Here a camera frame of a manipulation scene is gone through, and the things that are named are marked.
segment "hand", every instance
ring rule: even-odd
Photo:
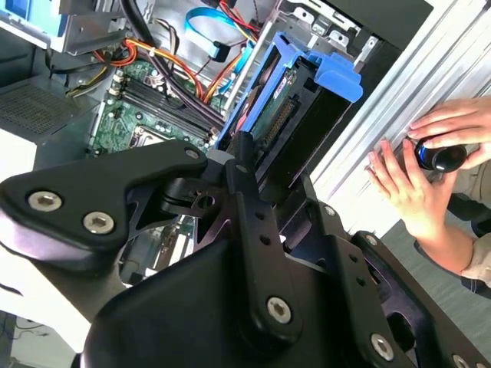
[[[451,172],[439,182],[429,183],[409,140],[403,141],[406,173],[389,142],[382,141],[381,146],[384,161],[375,152],[369,155],[373,166],[368,170],[371,182],[394,205],[412,236],[418,240],[438,238],[445,231],[445,212],[457,173]]]
[[[469,155],[462,169],[471,169],[491,159],[491,97],[447,101],[410,128],[408,135],[417,140],[435,136],[424,143],[426,148],[479,143],[478,150]]]

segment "silver screw head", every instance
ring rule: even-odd
[[[92,234],[105,235],[114,230],[114,220],[107,213],[91,212],[84,217],[84,227]]]
[[[267,305],[269,315],[280,324],[287,324],[292,320],[292,311],[283,299],[270,297]]]
[[[243,173],[248,173],[249,171],[242,165],[236,165],[236,168],[240,171],[242,171]]]
[[[454,354],[452,358],[457,368],[469,368],[467,362],[460,355]]]
[[[372,244],[373,246],[375,246],[375,245],[377,245],[377,244],[378,244],[377,239],[376,239],[376,238],[374,238],[374,237],[373,237],[373,236],[371,236],[371,235],[367,235],[367,236],[365,236],[365,238],[366,238],[366,239],[368,240],[368,242],[369,242],[370,244]]]
[[[53,212],[63,205],[59,195],[52,192],[32,193],[28,198],[28,203],[32,209],[40,212]]]
[[[332,209],[331,207],[329,207],[328,205],[325,205],[324,206],[326,212],[330,215],[330,216],[334,216],[336,215],[336,211],[334,209]]]
[[[199,154],[194,152],[192,149],[187,149],[186,155],[191,157],[192,159],[198,159],[199,158]]]
[[[389,344],[385,337],[379,335],[378,333],[374,333],[371,335],[371,344],[374,347],[375,351],[384,358],[387,362],[390,362],[394,359],[394,350],[392,346]]]

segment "ventilation grille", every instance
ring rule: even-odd
[[[77,107],[69,100],[31,84],[0,96],[0,119],[39,136],[68,122],[76,113]]]

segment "finger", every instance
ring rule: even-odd
[[[406,166],[406,173],[409,176],[409,180],[414,188],[427,188],[430,182],[428,182],[428,179],[417,163],[416,156],[414,155],[414,145],[409,140],[403,140],[402,146],[404,165]]]
[[[459,100],[449,100],[435,105],[433,109],[430,110],[430,113],[435,113],[437,111],[445,110],[447,108],[457,108],[463,106],[469,106],[476,103],[476,99],[473,98],[461,98]]]
[[[480,127],[482,117],[477,113],[471,113],[464,117],[450,118],[435,123],[428,124],[421,128],[410,130],[407,135],[415,140],[426,138],[427,136],[436,136],[456,130]]]
[[[385,198],[390,199],[390,193],[385,189],[384,185],[377,178],[375,173],[371,169],[367,169],[368,175],[370,176],[371,183],[375,186],[375,189]]]
[[[377,176],[381,185],[389,192],[390,196],[396,196],[399,194],[399,189],[387,172],[385,164],[382,163],[381,158],[375,152],[371,152],[369,155],[371,165],[373,166],[373,172]]]
[[[474,144],[491,141],[491,133],[482,127],[457,130],[455,132],[435,136],[423,145],[426,148],[451,147],[457,144]]]
[[[466,162],[460,167],[461,169],[472,169],[491,159],[491,153],[480,147],[477,151],[472,152],[466,159]]]
[[[462,117],[464,115],[469,115],[475,112],[476,112],[476,108],[473,106],[473,104],[464,104],[464,105],[456,105],[456,106],[449,105],[445,108],[435,110],[434,112],[429,113],[426,116],[422,117],[418,121],[415,121],[410,125],[410,128],[413,130],[419,129],[421,127],[425,127],[426,125],[435,123],[437,121],[452,119],[454,117]]]
[[[387,171],[395,182],[396,186],[399,189],[400,193],[409,193],[414,187],[410,183],[407,175],[402,171],[399,163],[397,162],[396,156],[394,152],[392,152],[392,148],[390,147],[389,142],[383,140],[381,142],[382,153],[384,154],[385,166],[387,167]]]

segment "black arm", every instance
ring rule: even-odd
[[[199,219],[199,251],[98,314],[85,367],[488,364],[379,239],[345,233],[307,176],[263,202],[251,137],[236,139],[233,156],[171,141],[0,185],[0,242],[91,277],[144,229]]]

